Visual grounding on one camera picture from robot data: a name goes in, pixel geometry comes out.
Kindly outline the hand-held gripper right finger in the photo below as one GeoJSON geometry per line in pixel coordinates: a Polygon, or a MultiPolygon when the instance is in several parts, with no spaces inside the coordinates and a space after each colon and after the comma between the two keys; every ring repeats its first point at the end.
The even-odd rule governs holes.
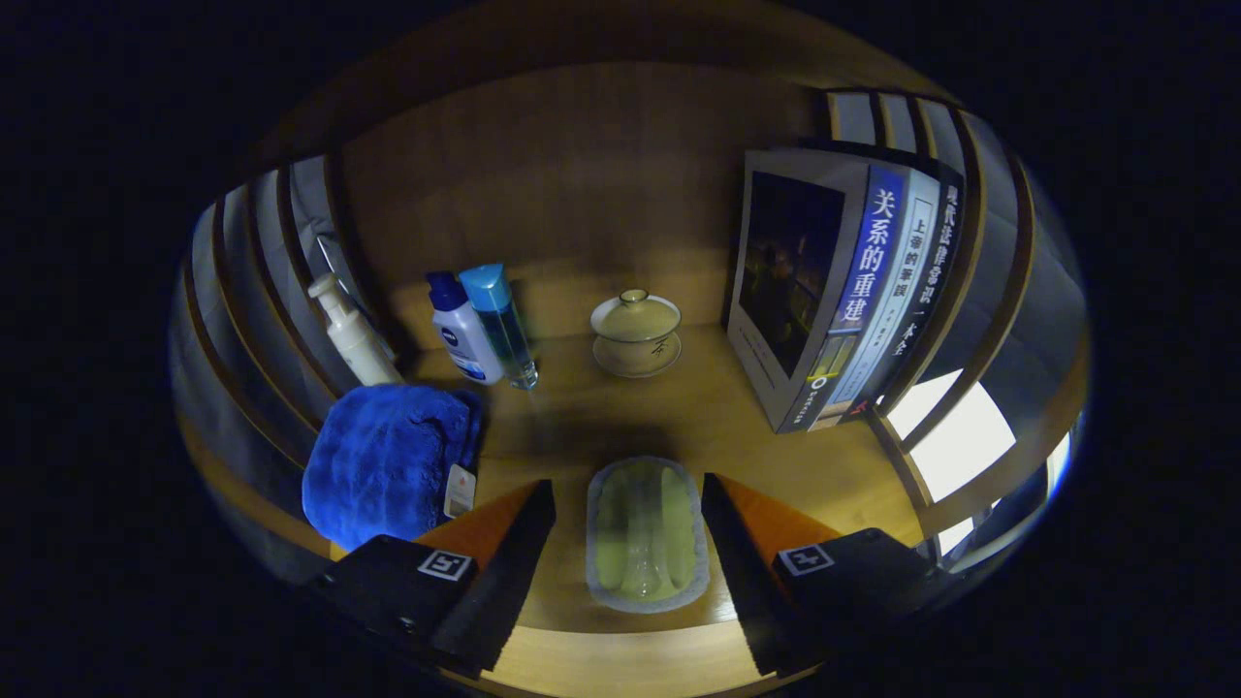
{"type": "Polygon", "coordinates": [[[877,527],[841,534],[716,473],[704,477],[701,505],[763,674],[872,652],[944,596],[944,570],[877,527]]]}

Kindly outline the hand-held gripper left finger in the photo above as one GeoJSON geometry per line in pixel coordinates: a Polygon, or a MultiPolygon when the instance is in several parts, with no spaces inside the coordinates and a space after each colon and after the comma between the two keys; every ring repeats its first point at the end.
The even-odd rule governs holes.
{"type": "Polygon", "coordinates": [[[390,655],[478,679],[499,662],[555,522],[553,482],[532,481],[417,540],[372,537],[302,597],[390,655]]]}

